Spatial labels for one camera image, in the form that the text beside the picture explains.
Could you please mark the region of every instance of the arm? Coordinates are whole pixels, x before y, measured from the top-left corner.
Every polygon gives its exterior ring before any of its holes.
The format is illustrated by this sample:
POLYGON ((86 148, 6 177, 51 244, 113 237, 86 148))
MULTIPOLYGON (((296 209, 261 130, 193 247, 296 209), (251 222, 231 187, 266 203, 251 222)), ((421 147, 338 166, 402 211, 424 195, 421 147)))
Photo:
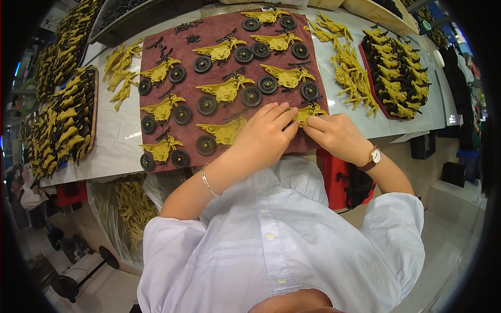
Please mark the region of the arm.
MULTIPOLYGON (((222 193, 280 159, 299 126, 296 121, 282 131, 298 111, 297 108, 286 111, 288 107, 287 102, 263 106, 240 131, 233 146, 207 165, 205 177, 215 193, 222 193)), ((196 219, 213 198, 198 172, 167 197, 160 216, 196 219)))
MULTIPOLYGON (((358 167, 369 162, 373 144, 364 138, 345 114, 310 116, 303 130, 322 148, 343 161, 358 167)), ((405 174, 384 154, 381 161, 366 173, 382 193, 404 192, 414 195, 405 174)))

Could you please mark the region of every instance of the white shirt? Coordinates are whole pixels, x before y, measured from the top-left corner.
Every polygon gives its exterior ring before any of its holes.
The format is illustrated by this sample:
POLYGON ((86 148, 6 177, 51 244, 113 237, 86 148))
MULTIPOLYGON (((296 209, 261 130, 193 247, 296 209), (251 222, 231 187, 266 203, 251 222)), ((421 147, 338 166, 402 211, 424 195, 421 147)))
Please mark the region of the white shirt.
POLYGON ((314 288, 345 312, 389 312, 421 274, 423 205, 410 194, 381 195, 360 230, 327 206, 318 167, 285 157, 213 199, 200 221, 150 220, 141 310, 248 312, 314 288))

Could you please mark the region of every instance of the silver bangle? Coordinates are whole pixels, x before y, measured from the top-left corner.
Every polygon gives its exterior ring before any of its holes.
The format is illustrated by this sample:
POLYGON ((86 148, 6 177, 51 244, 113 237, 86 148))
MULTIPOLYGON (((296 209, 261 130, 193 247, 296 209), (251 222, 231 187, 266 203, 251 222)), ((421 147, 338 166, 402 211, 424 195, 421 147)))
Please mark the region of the silver bangle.
POLYGON ((207 189, 209 189, 209 191, 214 195, 214 197, 221 197, 222 193, 220 194, 217 194, 215 193, 212 188, 210 187, 209 183, 207 182, 207 177, 205 176, 205 167, 209 165, 209 163, 205 163, 203 166, 202 166, 202 180, 203 180, 203 183, 205 184, 205 186, 207 187, 207 189))

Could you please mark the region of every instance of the person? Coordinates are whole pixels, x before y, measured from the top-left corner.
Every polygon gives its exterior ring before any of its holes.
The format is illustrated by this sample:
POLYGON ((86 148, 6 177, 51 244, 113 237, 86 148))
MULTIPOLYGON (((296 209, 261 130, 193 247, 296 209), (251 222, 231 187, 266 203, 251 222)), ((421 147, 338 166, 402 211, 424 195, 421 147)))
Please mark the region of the person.
MULTIPOLYGON (((372 157, 367 174, 383 195, 356 229, 328 208, 319 168, 283 156, 299 126, 286 127, 297 113, 288 108, 258 110, 148 222, 143 312, 389 312, 409 294, 424 262, 423 205, 409 180, 372 157)), ((344 114, 310 116, 303 130, 359 168, 379 151, 344 114)))
POLYGON ((42 188, 36 185, 28 164, 21 167, 21 171, 21 174, 8 177, 7 180, 7 189, 10 191, 11 202, 15 197, 25 210, 31 211, 47 201, 49 199, 48 195, 56 194, 55 186, 42 188))

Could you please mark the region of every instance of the finger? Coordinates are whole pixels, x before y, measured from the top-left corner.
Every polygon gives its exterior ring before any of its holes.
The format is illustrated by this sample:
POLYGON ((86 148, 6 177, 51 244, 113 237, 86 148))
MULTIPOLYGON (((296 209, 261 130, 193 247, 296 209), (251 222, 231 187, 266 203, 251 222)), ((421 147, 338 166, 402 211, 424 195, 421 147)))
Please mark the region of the finger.
POLYGON ((268 120, 268 121, 270 121, 270 122, 274 121, 283 112, 285 112, 288 107, 289 107, 289 103, 288 102, 284 102, 284 103, 280 104, 279 106, 277 106, 273 110, 269 111, 268 114, 266 114, 265 119, 268 120))
POLYGON ((330 123, 321 117, 312 115, 306 119, 306 124, 311 128, 315 128, 321 132, 326 132, 329 130, 330 123))
POLYGON ((311 139, 315 140, 315 142, 318 144, 320 144, 320 142, 325 136, 323 132, 319 131, 316 128, 311 127, 309 121, 303 126, 303 130, 308 136, 310 136, 311 139))
POLYGON ((260 108, 259 111, 257 111, 256 114, 254 114, 253 118, 254 117, 261 118, 265 116, 266 114, 268 114, 268 112, 276 108, 278 105, 279 105, 278 102, 268 103, 267 105, 260 108))
POLYGON ((287 136, 289 141, 291 141, 294 138, 294 136, 296 135, 296 133, 298 132, 299 124, 300 124, 300 120, 295 120, 292 124, 290 124, 284 130, 284 134, 287 136))
POLYGON ((297 113, 298 108, 292 108, 288 111, 285 111, 273 121, 273 124, 278 125, 280 129, 282 129, 288 123, 290 123, 290 121, 296 116, 297 113))

